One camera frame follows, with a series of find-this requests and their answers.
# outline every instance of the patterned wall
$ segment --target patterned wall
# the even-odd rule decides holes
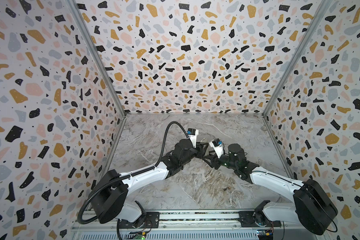
[[[67,239],[114,108],[64,1],[0,1],[0,240]]]
[[[77,0],[126,112],[259,113],[321,1]]]
[[[360,239],[360,1],[333,1],[266,118],[294,177],[338,208],[332,239]]]

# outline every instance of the black joint housing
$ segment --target black joint housing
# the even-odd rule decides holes
[[[135,203],[137,203],[137,205],[141,209],[141,215],[132,223],[132,225],[134,226],[134,228],[138,228],[143,225],[144,220],[147,217],[147,212],[144,210],[143,206],[138,201],[135,201]]]
[[[190,139],[181,139],[173,150],[172,154],[167,153],[162,158],[162,162],[167,166],[168,175],[167,178],[175,175],[183,166],[189,163],[192,158],[197,155],[197,150],[193,148],[193,144]]]

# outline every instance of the metal frame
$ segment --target metal frame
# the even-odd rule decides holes
[[[97,54],[96,46],[92,42],[91,35],[89,34],[89,31],[84,23],[84,20],[81,17],[81,14],[77,7],[76,1],[75,0],[66,0],[66,3],[68,4],[68,8],[69,8],[70,12],[72,13],[72,17],[77,24],[77,28],[81,32],[84,42],[87,45],[87,49],[89,50],[90,54],[92,55],[95,64],[99,68],[100,75],[109,90],[109,94],[111,95],[113,101],[116,104],[116,107],[117,107],[117,110],[119,111],[120,117],[125,118],[125,111],[119,101],[119,98],[115,92],[115,89],[113,88],[112,83],[109,80],[109,76],[103,65],[103,62],[101,61],[99,55]]]
[[[113,154],[116,150],[117,144],[119,142],[122,130],[124,128],[125,122],[126,122],[126,115],[152,115],[155,113],[126,113],[122,107],[122,104],[113,88],[112,83],[110,82],[109,76],[105,70],[105,67],[103,65],[102,60],[100,59],[99,55],[97,54],[96,47],[94,43],[92,42],[91,35],[89,34],[89,31],[84,23],[84,20],[81,17],[81,13],[77,7],[75,0],[66,0],[67,5],[72,13],[72,16],[74,20],[77,23],[77,27],[80,30],[82,37],[88,47],[88,50],[90,54],[92,55],[96,65],[99,67],[99,71],[101,74],[101,77],[105,81],[105,84],[107,88],[110,90],[110,95],[112,99],[114,100],[116,107],[119,111],[120,118],[122,118],[122,122],[119,125],[119,130],[116,133],[114,144],[111,148],[110,154],[108,155],[108,159],[105,165],[105,168],[103,170],[103,173],[101,174],[100,178],[108,171],[110,167],[110,160],[113,157]],[[322,0],[319,7],[316,10],[316,13],[314,15],[314,19],[311,21],[306,34],[304,35],[301,43],[299,44],[295,54],[293,55],[291,61],[289,62],[286,70],[284,71],[281,80],[279,81],[278,85],[276,86],[269,102],[267,103],[264,111],[262,113],[222,113],[225,115],[262,115],[264,125],[272,139],[272,142],[276,148],[276,151],[280,157],[280,160],[284,166],[284,169],[288,175],[288,177],[293,178],[293,174],[291,169],[289,168],[288,163],[286,162],[281,148],[279,144],[276,142],[276,139],[274,138],[271,127],[268,121],[264,119],[265,116],[269,113],[271,108],[273,107],[274,102],[277,99],[277,96],[281,92],[283,86],[288,80],[288,77],[290,76],[291,72],[293,71],[296,63],[300,59],[303,51],[307,47],[312,35],[316,31],[317,27],[319,26],[322,18],[324,17],[327,9],[329,8],[331,4],[330,0]],[[164,113],[164,115],[211,115],[212,113]],[[238,222],[237,218],[238,212],[241,210],[159,210],[160,212],[160,220],[159,228],[153,230],[154,232],[168,232],[168,231],[204,231],[204,230],[229,230],[232,231],[238,231],[238,230],[245,230],[245,231],[255,231],[253,228],[241,228],[240,223]],[[88,218],[90,216],[95,215],[94,211],[85,211],[84,216],[85,218]],[[72,239],[78,240],[81,239],[80,237],[82,234],[87,232],[115,232],[116,229],[116,223],[117,220],[112,220],[105,224],[100,224],[98,221],[94,221],[92,223],[89,223],[87,225],[80,225],[77,222],[73,224],[72,231],[71,231],[71,237]],[[302,229],[301,225],[297,225],[294,223],[288,223],[285,224],[285,229]],[[326,232],[323,236],[318,236],[318,239],[330,239],[328,233]]]
[[[309,41],[311,40],[311,37],[313,33],[316,32],[317,27],[319,26],[321,20],[323,19],[325,13],[327,12],[327,9],[329,8],[330,4],[332,3],[331,0],[322,0],[319,7],[317,8],[313,20],[308,26],[306,34],[303,36],[300,44],[298,45],[298,49],[292,56],[291,61],[289,62],[286,70],[284,71],[283,75],[281,76],[281,79],[279,83],[277,84],[275,90],[273,91],[273,94],[268,101],[267,105],[265,106],[265,109],[263,111],[263,116],[267,116],[269,111],[272,108],[273,103],[276,101],[277,96],[283,89],[284,84],[287,82],[289,76],[291,75],[296,63],[300,59],[300,56],[302,55],[305,48],[308,46]]]
[[[124,129],[124,125],[125,125],[125,122],[127,121],[127,118],[124,117],[122,120],[121,120],[121,123],[118,125],[119,127],[119,130],[117,131],[116,133],[116,136],[115,136],[115,139],[113,141],[113,145],[112,145],[112,148],[109,152],[109,155],[107,156],[107,161],[105,163],[105,166],[104,166],[104,169],[102,171],[102,173],[100,174],[100,178],[99,180],[104,176],[104,174],[106,174],[109,170],[109,166],[110,166],[110,163],[112,161],[112,158],[113,158],[113,155],[115,154],[115,151],[116,151],[116,148],[117,148],[117,145],[119,144],[119,140],[120,140],[120,137],[121,137],[121,133],[123,132],[123,129]]]
[[[160,219],[157,219],[159,223],[158,228],[154,228],[147,235],[147,239],[164,239],[159,235],[172,234],[173,238],[183,239],[185,237],[179,237],[181,234],[200,234],[197,237],[191,237],[187,239],[257,239],[257,230],[268,230],[269,227],[241,227],[239,218],[239,211],[253,211],[253,209],[226,209],[226,210],[159,210]],[[90,218],[94,216],[94,211],[86,211],[84,218]],[[117,220],[113,219],[108,223],[100,224],[98,221],[88,223],[86,225],[80,225],[77,222],[74,223],[71,231],[72,240],[83,239],[117,239],[116,235]],[[282,234],[283,228],[286,230],[304,230],[307,231],[303,226],[295,223],[285,222],[284,226],[275,227],[275,232],[279,235]],[[128,235],[130,231],[141,230],[141,229],[120,229],[120,234],[123,239]]]
[[[283,152],[281,151],[281,148],[280,148],[279,144],[276,142],[276,138],[272,134],[272,130],[271,130],[271,126],[269,125],[269,122],[265,118],[263,118],[263,122],[264,122],[265,128],[268,131],[269,136],[271,137],[273,145],[276,148],[277,154],[278,154],[278,156],[280,158],[281,163],[283,164],[283,167],[285,169],[285,172],[287,173],[287,176],[289,178],[294,179],[293,174],[292,174],[292,170],[289,168],[289,164],[287,163],[287,160],[283,156]]]

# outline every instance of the mounting plate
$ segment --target mounting plate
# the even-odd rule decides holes
[[[240,211],[239,213],[239,222],[241,224],[241,227],[259,227],[254,221],[254,218],[252,217],[254,214],[254,211]],[[265,227],[271,227],[272,222],[266,220]],[[281,227],[280,221],[274,221],[273,227]]]
[[[147,216],[145,219],[149,219],[151,222],[147,221],[147,229],[151,228],[151,223],[152,223],[152,228],[158,228],[158,221],[160,220],[160,213],[159,212],[147,212]],[[134,227],[132,227],[132,223],[128,222],[127,220],[121,220],[120,221],[120,229],[131,229]]]

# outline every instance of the enclosure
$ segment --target enclosure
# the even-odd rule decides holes
[[[72,239],[96,182],[155,163],[171,121],[317,181],[339,210],[324,236],[360,239],[360,1],[0,1],[0,240]],[[199,159],[128,199],[287,201]]]

